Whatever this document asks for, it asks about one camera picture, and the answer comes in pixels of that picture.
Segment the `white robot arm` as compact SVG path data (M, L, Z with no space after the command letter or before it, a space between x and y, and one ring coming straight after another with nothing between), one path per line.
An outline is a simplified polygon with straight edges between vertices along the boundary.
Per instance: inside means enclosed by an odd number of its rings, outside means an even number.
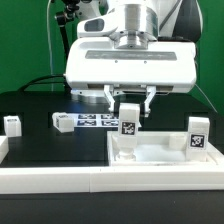
M196 83L196 42L203 19L197 0L92 0L79 5L77 40L65 78L75 100L106 102L158 93L187 93Z

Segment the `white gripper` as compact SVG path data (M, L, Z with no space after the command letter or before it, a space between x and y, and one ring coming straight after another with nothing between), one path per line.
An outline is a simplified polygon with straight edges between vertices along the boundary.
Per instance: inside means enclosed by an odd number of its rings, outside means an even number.
M146 87L144 116L159 92L187 93L196 82L196 47L192 42L158 41L147 49L117 49L108 37L80 38L70 49L65 77L73 89L105 85L109 111L114 112L113 88Z

